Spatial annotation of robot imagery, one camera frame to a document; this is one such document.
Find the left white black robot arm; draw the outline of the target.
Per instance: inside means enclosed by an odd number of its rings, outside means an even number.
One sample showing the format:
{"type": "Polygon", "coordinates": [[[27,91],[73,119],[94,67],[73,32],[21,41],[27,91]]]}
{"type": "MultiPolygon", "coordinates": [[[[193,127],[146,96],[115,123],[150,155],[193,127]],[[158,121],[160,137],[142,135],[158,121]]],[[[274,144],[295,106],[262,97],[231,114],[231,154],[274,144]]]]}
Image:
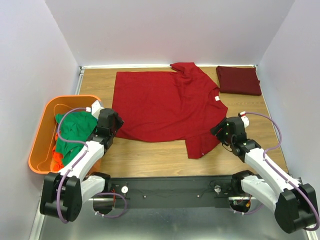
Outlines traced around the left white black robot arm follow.
{"type": "Polygon", "coordinates": [[[97,125],[86,141],[66,139],[63,142],[81,144],[82,149],[57,173],[49,172],[44,177],[39,212],[45,216],[59,218],[63,223],[73,222],[78,217],[83,203],[98,195],[101,198],[113,195],[110,176],[94,172],[88,176],[93,165],[104,156],[113,144],[117,131],[124,124],[122,118],[111,108],[87,107],[97,119],[97,125]]]}

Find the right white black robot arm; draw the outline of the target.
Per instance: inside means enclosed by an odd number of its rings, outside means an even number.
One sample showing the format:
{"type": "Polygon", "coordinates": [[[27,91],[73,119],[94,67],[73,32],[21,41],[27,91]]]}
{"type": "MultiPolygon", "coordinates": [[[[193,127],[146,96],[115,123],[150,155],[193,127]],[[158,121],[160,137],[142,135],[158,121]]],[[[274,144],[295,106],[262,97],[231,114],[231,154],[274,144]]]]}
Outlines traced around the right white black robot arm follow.
{"type": "Polygon", "coordinates": [[[320,227],[317,195],[308,183],[301,183],[282,170],[255,140],[249,139],[247,112],[225,117],[210,132],[257,175],[246,170],[232,176],[230,191],[236,195],[249,194],[271,210],[279,227],[286,233],[320,227]]]}

